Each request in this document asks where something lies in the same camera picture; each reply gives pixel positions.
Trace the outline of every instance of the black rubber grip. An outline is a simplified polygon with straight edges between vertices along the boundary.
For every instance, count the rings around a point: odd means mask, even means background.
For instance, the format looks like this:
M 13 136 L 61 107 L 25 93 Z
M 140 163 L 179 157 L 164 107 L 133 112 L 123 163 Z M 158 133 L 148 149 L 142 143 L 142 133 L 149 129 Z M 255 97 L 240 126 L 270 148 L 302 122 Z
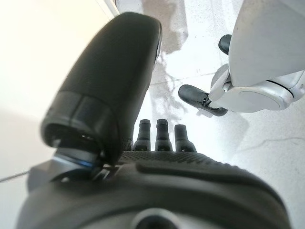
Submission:
M 136 13 L 121 14 L 105 25 L 55 97 L 41 127 L 44 142 L 56 146 L 72 129 L 94 139 L 106 161 L 115 163 L 130 147 L 161 36 L 158 20 Z

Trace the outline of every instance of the textured rubber surface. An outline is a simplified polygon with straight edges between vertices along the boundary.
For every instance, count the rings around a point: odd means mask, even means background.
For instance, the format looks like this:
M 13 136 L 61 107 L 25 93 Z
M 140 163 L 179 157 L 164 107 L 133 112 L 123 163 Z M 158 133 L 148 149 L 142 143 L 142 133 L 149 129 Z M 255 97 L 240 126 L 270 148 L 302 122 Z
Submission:
M 191 152 L 125 151 L 120 163 L 137 163 L 142 172 L 195 177 L 261 188 L 284 206 L 278 194 L 263 180 L 237 166 L 223 164 L 204 154 Z

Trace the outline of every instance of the white floor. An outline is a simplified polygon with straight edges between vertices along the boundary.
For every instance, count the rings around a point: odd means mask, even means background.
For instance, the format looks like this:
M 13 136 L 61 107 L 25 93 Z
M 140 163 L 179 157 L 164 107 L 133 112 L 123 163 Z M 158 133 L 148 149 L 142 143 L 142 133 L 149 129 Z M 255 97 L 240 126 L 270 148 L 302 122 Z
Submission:
M 141 119 L 151 120 L 152 148 L 157 119 L 168 119 L 172 143 L 174 125 L 187 125 L 189 139 L 198 152 L 238 165 L 264 179 L 283 198 L 293 227 L 303 228 L 305 99 L 279 112 L 228 112 L 223 117 L 207 117 L 183 103 L 177 95 L 182 84 L 209 90 L 213 73 L 227 62 L 226 55 L 218 50 L 218 41 L 222 35 L 232 32 L 241 0 L 117 0 L 117 4 L 120 12 L 148 14 L 158 18 L 163 25 L 161 55 L 136 123 L 134 138 Z M 33 139 L 39 141 L 38 123 L 33 124 L 35 129 L 29 122 L 24 123 L 28 130 L 26 139 L 34 136 Z M 6 141 L 12 138 L 13 135 L 6 137 Z M 0 168 L 1 177 L 25 171 L 31 165 L 47 160 L 52 152 L 43 145 L 39 150 L 39 154 L 20 154 L 22 160 L 6 156 L 9 161 Z M 0 184 L 3 228 L 13 228 L 25 197 L 25 177 Z

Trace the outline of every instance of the white robot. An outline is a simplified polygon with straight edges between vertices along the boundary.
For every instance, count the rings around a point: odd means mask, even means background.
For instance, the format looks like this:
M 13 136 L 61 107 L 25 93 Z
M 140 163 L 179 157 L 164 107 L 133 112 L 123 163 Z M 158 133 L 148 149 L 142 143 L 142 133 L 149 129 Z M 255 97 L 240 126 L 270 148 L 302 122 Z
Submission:
M 219 48 L 229 63 L 210 93 L 183 85 L 182 100 L 217 116 L 286 109 L 305 94 L 305 1 L 245 0 Z

